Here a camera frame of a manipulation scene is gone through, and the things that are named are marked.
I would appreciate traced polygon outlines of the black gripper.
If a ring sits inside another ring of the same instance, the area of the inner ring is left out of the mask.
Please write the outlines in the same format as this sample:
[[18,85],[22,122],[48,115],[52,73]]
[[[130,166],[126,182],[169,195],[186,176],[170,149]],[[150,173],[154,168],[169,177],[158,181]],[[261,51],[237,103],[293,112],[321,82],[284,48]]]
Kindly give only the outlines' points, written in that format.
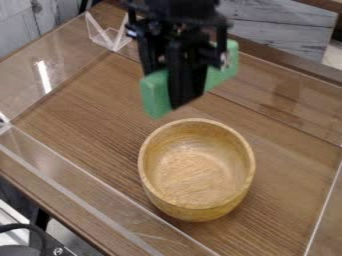
[[229,22],[216,11],[219,2],[124,0],[128,11],[126,35],[137,41],[145,75],[165,66],[158,57],[166,57],[172,109],[202,95],[207,66],[220,66],[227,51],[224,40]]

